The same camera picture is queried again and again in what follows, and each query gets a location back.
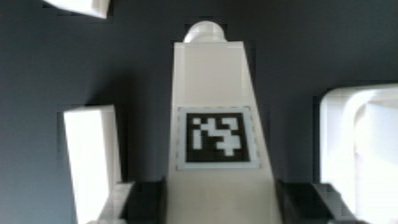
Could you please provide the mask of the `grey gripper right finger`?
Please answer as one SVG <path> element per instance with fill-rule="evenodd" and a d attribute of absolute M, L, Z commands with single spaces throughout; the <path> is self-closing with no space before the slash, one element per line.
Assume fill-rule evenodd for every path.
<path fill-rule="evenodd" d="M 283 224 L 368 224 L 327 183 L 275 182 Z"/>

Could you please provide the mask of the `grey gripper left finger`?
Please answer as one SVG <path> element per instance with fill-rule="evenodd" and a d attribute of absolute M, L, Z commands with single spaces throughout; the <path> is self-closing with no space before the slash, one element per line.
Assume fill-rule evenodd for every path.
<path fill-rule="evenodd" d="M 119 183 L 87 224 L 165 224 L 165 181 Z"/>

